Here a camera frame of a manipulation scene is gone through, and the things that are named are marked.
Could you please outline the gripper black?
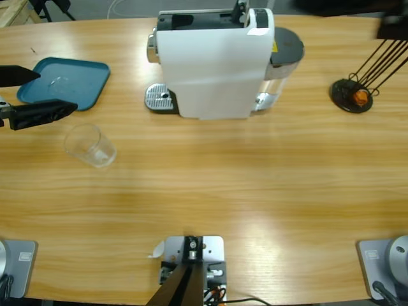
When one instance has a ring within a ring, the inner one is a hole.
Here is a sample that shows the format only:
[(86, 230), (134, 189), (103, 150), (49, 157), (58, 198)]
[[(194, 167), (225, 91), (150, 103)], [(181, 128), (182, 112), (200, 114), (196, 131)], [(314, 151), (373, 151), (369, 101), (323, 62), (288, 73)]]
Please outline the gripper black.
[[(378, 1), (296, 0), (293, 6), (315, 16), (340, 16), (381, 11)], [(397, 1), (381, 17), (377, 38), (407, 40), (407, 1)]]
[[(18, 65), (0, 66), (0, 88), (27, 84), (41, 75)], [(61, 120), (76, 111), (76, 103), (50, 100), (29, 105), (12, 106), (0, 96), (0, 127), (9, 120), (10, 129), (19, 130)]]

